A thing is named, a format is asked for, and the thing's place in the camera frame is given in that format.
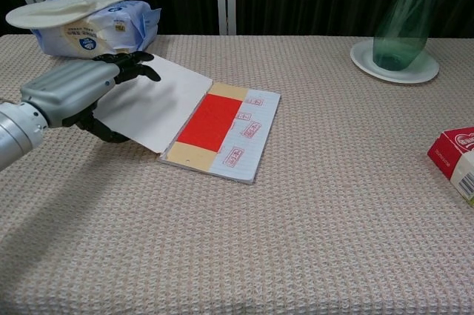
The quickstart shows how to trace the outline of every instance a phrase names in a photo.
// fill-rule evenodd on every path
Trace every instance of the beige textured tablecloth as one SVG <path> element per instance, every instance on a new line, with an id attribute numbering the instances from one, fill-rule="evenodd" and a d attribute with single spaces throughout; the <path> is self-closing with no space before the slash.
<path id="1" fill-rule="evenodd" d="M 471 314 L 474 209 L 427 157 L 474 125 L 474 40 L 428 84 L 362 73 L 349 37 L 162 36 L 149 48 L 281 104 L 254 185 L 76 127 L 0 173 L 0 314 Z M 0 96 L 66 59 L 0 38 Z"/>

